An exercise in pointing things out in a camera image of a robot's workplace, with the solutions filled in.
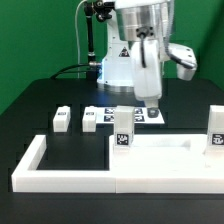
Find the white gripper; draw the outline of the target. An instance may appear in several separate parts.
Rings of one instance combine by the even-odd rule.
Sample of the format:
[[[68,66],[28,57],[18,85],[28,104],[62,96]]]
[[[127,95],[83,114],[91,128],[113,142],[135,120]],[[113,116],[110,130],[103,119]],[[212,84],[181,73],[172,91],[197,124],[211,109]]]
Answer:
[[[144,56],[141,56],[141,43],[135,42],[131,49],[131,64],[135,97],[148,108],[148,117],[156,118],[158,100],[162,97],[158,41],[144,42]]]

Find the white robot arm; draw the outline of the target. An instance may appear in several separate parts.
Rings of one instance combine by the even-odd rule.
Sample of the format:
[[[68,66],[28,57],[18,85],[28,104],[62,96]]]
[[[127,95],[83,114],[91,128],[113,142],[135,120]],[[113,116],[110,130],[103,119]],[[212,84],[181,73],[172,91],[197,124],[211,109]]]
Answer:
[[[107,53],[97,79],[101,89],[132,92],[150,118],[159,115],[162,64],[170,58],[174,0],[101,0]]]

